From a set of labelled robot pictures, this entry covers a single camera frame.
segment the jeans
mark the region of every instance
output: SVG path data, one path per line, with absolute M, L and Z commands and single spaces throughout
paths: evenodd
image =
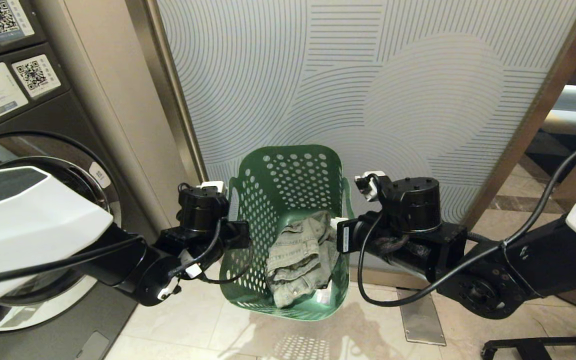
M 326 287 L 339 253 L 330 213 L 318 211 L 284 227 L 266 260 L 266 280 L 277 308 Z

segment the black stand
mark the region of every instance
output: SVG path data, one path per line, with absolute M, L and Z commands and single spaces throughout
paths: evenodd
M 522 360 L 551 360 L 546 346 L 576 346 L 576 337 L 530 337 L 526 339 L 491 340 L 481 350 L 483 360 L 492 360 L 498 349 L 517 348 Z

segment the qr code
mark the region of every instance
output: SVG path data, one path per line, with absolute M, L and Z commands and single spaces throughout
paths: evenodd
M 0 1 L 0 34 L 19 30 L 19 25 L 6 1 Z
M 16 71 L 30 91 L 48 83 L 48 79 L 37 60 L 16 66 Z

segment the metal floor plate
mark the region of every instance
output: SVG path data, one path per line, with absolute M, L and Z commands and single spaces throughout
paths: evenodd
M 399 299 L 413 296 L 415 293 L 414 290 L 397 289 Z M 437 309 L 430 295 L 400 306 L 400 309 L 408 342 L 446 346 L 442 324 L 439 322 Z

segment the perforated basket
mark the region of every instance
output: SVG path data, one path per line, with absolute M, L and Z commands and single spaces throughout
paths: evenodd
M 332 315 L 348 291 L 348 255 L 340 255 L 334 266 L 329 302 L 302 296 L 283 309 L 275 307 L 266 284 L 266 258 L 286 225 L 319 210 L 328 210 L 331 217 L 342 216 L 344 197 L 347 217 L 354 218 L 349 189 L 338 155 L 326 146 L 269 146 L 249 153 L 238 176 L 230 180 L 230 195 L 236 192 L 238 196 L 237 218 L 249 222 L 254 258 L 246 275 L 221 285 L 226 299 L 253 312 L 300 321 L 320 321 Z M 219 278 L 239 273 L 248 256 L 247 250 L 226 253 Z

